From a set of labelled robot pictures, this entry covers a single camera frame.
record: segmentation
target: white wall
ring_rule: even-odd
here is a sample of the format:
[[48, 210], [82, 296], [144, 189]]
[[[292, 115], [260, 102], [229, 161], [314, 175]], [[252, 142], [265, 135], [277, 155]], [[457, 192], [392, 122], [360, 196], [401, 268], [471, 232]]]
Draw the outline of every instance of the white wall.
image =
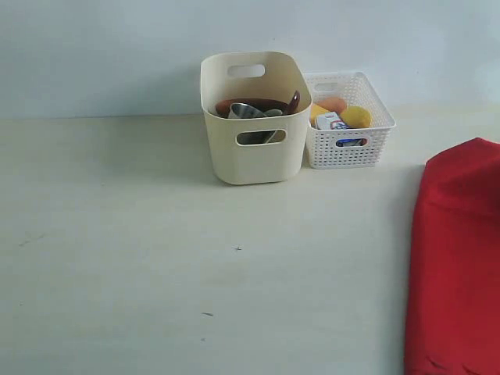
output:
[[0, 117], [199, 112], [199, 63], [291, 53], [389, 105], [500, 101], [498, 0], [2, 0]]

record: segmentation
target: plastic storage bin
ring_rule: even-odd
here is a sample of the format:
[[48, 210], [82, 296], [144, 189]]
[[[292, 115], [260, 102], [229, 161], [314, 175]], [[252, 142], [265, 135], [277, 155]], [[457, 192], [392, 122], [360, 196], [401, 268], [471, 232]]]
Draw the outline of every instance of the plastic storage bin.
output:
[[[305, 74], [312, 100], [318, 102], [330, 96], [340, 96], [348, 105], [368, 109], [372, 127], [350, 130], [307, 129], [305, 147], [312, 168], [353, 168], [374, 166], [384, 150], [391, 129], [396, 126], [377, 93], [363, 73]], [[363, 146], [339, 147], [342, 139], [366, 139]]]
[[[234, 77], [235, 66], [263, 66], [260, 77]], [[295, 90], [301, 100], [295, 114], [263, 119], [229, 120], [215, 115], [217, 102], [231, 98], [270, 98], [289, 102]], [[200, 92], [215, 174], [229, 184], [258, 184], [286, 180], [301, 168], [312, 103], [297, 64], [279, 52], [235, 52], [202, 63]], [[240, 145], [241, 133], [283, 130], [277, 143]]]

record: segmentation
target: red fabric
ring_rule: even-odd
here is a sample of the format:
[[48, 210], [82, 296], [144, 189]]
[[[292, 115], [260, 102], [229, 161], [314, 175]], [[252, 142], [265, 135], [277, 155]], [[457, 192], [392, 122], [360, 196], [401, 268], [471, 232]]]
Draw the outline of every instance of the red fabric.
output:
[[412, 228], [406, 375], [500, 375], [500, 145], [433, 157]]

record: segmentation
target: white wicker basket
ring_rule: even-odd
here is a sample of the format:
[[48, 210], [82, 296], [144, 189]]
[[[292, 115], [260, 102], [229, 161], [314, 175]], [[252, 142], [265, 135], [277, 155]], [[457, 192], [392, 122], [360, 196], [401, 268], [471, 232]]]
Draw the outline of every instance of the white wicker basket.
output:
[[[348, 105], [368, 109], [372, 116], [372, 127], [368, 129], [317, 130], [309, 126], [305, 147], [311, 167], [330, 169], [374, 166], [396, 122], [366, 76], [363, 73], [310, 73], [304, 77], [314, 102], [330, 96], [340, 96]], [[339, 140], [360, 138], [366, 139], [363, 146], [337, 146]]]

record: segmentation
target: cream plastic bin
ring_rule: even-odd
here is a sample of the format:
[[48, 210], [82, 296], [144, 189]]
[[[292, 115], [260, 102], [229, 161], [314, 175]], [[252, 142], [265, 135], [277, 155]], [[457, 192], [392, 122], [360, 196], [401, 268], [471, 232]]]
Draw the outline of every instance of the cream plastic bin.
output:
[[[234, 77], [235, 66], [263, 66], [260, 77]], [[289, 102], [295, 90], [301, 100], [295, 114], [250, 120], [228, 120], [215, 115], [216, 103], [232, 98], [269, 98]], [[215, 174], [235, 185], [286, 180], [301, 168], [312, 103], [297, 64], [280, 52], [235, 52], [202, 62], [200, 92]], [[240, 145], [240, 133], [283, 130], [277, 143]]]
[[[395, 120], [379, 99], [363, 73], [305, 74], [312, 99], [318, 102], [330, 96], [340, 96], [348, 105], [368, 109], [372, 127], [350, 130], [317, 130], [308, 126], [305, 147], [312, 168], [354, 168], [374, 166], [384, 150]], [[342, 139], [366, 139], [363, 146], [339, 147]]]

